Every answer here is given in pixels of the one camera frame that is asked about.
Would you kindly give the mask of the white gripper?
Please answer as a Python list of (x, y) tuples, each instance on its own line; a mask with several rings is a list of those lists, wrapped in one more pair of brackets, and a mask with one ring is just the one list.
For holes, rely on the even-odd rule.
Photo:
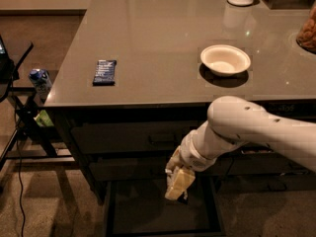
[[(191, 168), (180, 168), (183, 165)], [(207, 159), (201, 156), (194, 146), (193, 137), (188, 134), (177, 147), (166, 164), (165, 173), (167, 175), (167, 190), (165, 198), (177, 200), (184, 190), (196, 179), (195, 172), (203, 172), (215, 163), (216, 159)]]

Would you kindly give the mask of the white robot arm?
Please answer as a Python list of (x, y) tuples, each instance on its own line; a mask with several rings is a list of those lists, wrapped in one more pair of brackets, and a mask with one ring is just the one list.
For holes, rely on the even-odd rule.
[(168, 161), (165, 198), (186, 197), (197, 172), (205, 171), (219, 156), (247, 143), (271, 148), (316, 171), (315, 123), (278, 117), (253, 102), (224, 96), (210, 104), (206, 122), (183, 138)]

